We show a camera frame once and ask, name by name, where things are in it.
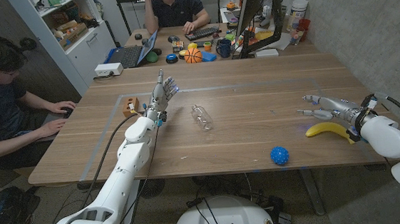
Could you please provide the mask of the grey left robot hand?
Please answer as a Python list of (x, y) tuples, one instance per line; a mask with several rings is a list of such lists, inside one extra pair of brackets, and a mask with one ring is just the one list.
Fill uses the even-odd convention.
[(145, 110), (145, 117), (158, 120), (160, 113), (166, 110), (169, 100), (179, 91), (172, 76), (164, 80), (163, 70), (160, 69), (158, 73), (158, 82), (151, 93), (148, 107)]

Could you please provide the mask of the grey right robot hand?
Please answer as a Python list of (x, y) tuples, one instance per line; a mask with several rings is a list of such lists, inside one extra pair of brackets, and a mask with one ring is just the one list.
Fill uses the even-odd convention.
[(313, 116), (320, 120), (332, 120), (338, 118), (348, 123), (350, 126), (355, 125), (355, 121), (358, 118), (361, 109), (358, 104), (352, 101), (347, 101), (338, 98), (327, 98), (316, 95), (306, 95), (303, 97), (309, 103), (313, 103), (319, 107), (319, 110), (298, 110), (297, 112), (306, 115)]

